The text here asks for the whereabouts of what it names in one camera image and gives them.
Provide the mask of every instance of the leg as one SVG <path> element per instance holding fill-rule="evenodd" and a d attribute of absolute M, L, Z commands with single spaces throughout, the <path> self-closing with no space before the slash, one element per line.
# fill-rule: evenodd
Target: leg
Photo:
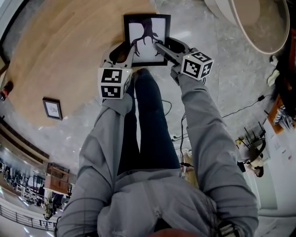
<path fill-rule="evenodd" d="M 124 118 L 124 132 L 123 132 L 123 144 L 121 150 L 121 157 L 117 175 L 125 171 L 134 169 L 134 160 L 140 156 L 139 147 L 137 143 L 137 119 L 136 119 L 136 105 L 134 97 L 134 80 L 131 81 L 130 86 L 126 93 L 128 93 L 133 100 L 133 106 L 131 111 Z"/>
<path fill-rule="evenodd" d="M 158 85 L 147 69 L 137 74 L 135 87 L 141 127 L 141 167 L 138 168 L 180 168 Z"/>

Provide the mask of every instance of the sleeve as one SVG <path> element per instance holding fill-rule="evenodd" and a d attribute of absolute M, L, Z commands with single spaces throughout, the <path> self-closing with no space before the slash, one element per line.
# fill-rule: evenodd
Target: sleeve
<path fill-rule="evenodd" d="M 97 231 L 101 209 L 109 205 L 120 162 L 124 116 L 132 99 L 106 100 L 80 152 L 77 182 L 56 227 L 58 237 L 85 236 Z"/>
<path fill-rule="evenodd" d="M 186 75 L 180 75 L 179 82 L 200 190 L 216 202 L 220 219 L 235 224 L 241 236 L 253 236 L 257 201 L 237 166 L 240 154 L 207 87 Z"/>

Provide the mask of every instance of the balcony railing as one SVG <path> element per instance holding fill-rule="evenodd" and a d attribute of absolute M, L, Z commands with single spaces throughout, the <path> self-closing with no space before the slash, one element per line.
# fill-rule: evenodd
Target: balcony railing
<path fill-rule="evenodd" d="M 54 231 L 56 227 L 55 222 L 43 221 L 39 219 L 34 219 L 32 217 L 28 217 L 22 214 L 18 214 L 1 205 L 0 205 L 0 215 L 9 220 L 17 222 L 19 224 L 26 225 L 35 229 L 44 230 L 44 231 Z"/>

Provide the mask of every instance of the black frame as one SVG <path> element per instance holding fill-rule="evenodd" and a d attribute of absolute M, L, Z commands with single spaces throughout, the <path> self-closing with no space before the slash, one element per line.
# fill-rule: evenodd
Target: black frame
<path fill-rule="evenodd" d="M 166 20 L 166 32 L 165 38 L 170 37 L 170 26 L 171 26 L 171 15 L 162 15 L 162 14 L 131 14 L 124 15 L 124 34 L 125 42 L 130 46 L 130 29 L 129 21 L 131 19 L 146 19 L 146 18 L 162 18 Z M 136 62 L 132 64 L 133 67 L 142 67 L 142 66 L 167 66 L 167 59 L 164 58 L 163 62 Z"/>
<path fill-rule="evenodd" d="M 44 109 L 45 109 L 45 112 L 46 112 L 46 115 L 47 115 L 48 118 L 57 119 L 57 120 L 63 120 L 62 110 L 61 110 L 61 104 L 60 104 L 60 101 L 59 100 L 55 100 L 55 99 L 43 97 L 42 101 L 43 101 L 43 106 L 44 106 Z M 49 116 L 48 115 L 47 107 L 46 107 L 46 104 L 45 104 L 46 102 L 49 102 L 51 104 L 56 104 L 57 105 L 57 110 L 59 112 L 59 117 L 58 118 L 57 117 L 52 117 L 52 116 Z"/>

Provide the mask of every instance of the framed picture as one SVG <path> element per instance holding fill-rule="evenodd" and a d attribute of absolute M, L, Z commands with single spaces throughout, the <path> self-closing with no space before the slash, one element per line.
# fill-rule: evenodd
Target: framed picture
<path fill-rule="evenodd" d="M 44 97 L 42 99 L 48 118 L 62 120 L 61 104 L 59 100 Z"/>
<path fill-rule="evenodd" d="M 167 60 L 154 47 L 156 42 L 166 45 L 170 36 L 170 15 L 124 15 L 125 41 L 135 46 L 133 67 L 166 66 Z"/>

